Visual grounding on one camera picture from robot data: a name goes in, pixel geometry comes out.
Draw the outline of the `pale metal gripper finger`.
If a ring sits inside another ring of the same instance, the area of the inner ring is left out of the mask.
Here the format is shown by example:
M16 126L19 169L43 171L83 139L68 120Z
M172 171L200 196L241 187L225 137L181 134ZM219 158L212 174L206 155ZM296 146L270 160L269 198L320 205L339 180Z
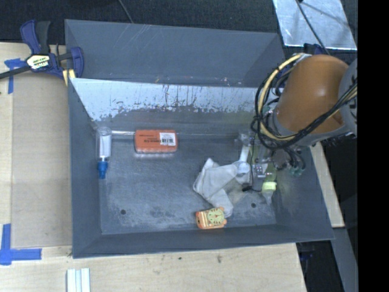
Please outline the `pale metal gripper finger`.
M265 169L262 164L255 164L252 170L252 190L260 192L266 178Z

